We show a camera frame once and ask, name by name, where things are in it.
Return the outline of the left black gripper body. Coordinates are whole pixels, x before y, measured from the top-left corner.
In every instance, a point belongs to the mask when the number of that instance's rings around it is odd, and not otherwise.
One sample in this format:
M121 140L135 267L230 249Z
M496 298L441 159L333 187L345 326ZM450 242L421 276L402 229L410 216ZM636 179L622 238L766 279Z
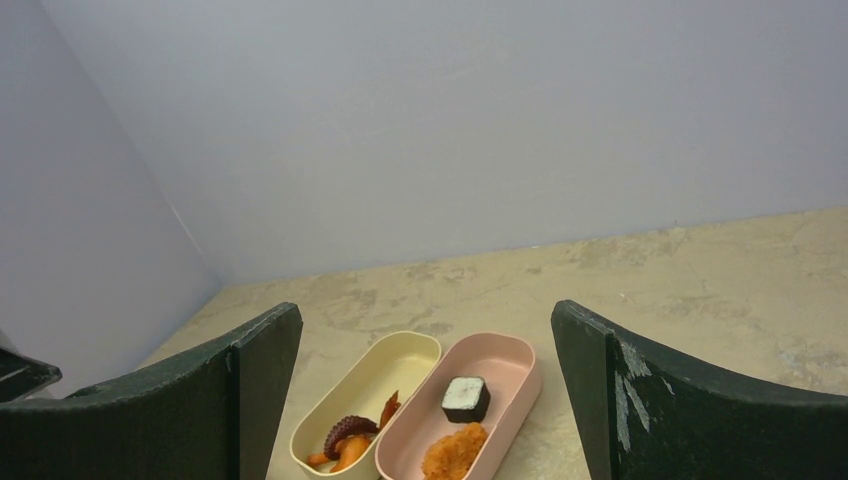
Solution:
M25 399L60 381L59 367L1 348L1 402Z

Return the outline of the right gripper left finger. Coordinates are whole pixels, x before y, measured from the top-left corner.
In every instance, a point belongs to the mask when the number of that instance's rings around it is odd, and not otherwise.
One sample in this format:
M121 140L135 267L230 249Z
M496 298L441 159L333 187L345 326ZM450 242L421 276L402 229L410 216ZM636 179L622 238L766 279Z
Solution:
M262 479L303 328L282 303L62 399L1 407L5 479Z

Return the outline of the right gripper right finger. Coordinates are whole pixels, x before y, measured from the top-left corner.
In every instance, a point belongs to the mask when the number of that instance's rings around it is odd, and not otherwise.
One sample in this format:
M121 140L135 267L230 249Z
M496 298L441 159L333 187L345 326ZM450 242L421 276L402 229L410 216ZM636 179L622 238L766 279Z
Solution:
M571 301L551 328L594 479L843 479L847 399L739 374Z

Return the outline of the dark red octopus tentacle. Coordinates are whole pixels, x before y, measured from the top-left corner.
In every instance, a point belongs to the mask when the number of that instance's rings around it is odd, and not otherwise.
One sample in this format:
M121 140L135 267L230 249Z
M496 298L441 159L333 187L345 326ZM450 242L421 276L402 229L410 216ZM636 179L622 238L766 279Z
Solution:
M380 427L373 420L358 415L347 415L330 429L324 441L323 453L329 460L338 460L340 454L336 451L336 446L340 441L353 435L379 432Z

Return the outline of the red brown sausage piece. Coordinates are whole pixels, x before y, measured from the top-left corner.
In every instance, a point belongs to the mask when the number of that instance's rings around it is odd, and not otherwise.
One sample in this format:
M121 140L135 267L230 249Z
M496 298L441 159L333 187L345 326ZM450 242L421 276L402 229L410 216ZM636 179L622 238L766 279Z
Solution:
M384 429L388 423L391 421L392 417L395 415L397 410L401 406L401 402L398 399L399 391L395 390L393 394L388 398L385 402L383 410L380 416L380 422L378 424L378 428L380 430Z

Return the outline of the sushi roll with seaweed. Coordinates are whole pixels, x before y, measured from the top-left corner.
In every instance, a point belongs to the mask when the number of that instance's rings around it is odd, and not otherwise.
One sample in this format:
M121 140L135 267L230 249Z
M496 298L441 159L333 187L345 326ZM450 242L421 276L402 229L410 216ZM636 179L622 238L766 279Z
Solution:
M481 376L453 377L441 401L441 409L451 423L482 422L488 412L491 394Z

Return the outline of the orange fried chicken piece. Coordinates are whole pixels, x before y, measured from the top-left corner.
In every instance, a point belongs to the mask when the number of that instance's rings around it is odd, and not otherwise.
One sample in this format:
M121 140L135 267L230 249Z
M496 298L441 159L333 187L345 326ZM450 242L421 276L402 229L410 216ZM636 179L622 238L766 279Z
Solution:
M461 480L479 455L488 433L478 422L472 422L432 444L421 463L426 480Z

